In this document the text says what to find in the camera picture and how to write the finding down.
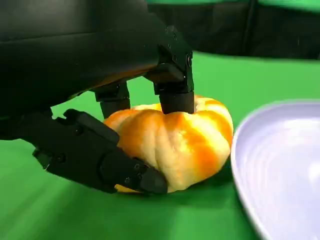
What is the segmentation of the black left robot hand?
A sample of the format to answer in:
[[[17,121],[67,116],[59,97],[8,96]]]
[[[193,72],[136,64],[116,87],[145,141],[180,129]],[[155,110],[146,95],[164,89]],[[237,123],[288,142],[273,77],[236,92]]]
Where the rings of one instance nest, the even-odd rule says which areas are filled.
[[[164,175],[118,147],[86,112],[52,106],[95,93],[102,113],[130,107],[127,81],[153,82],[162,111],[194,112],[193,52],[143,0],[3,0],[0,138],[21,139],[49,173],[106,193],[165,194]]]

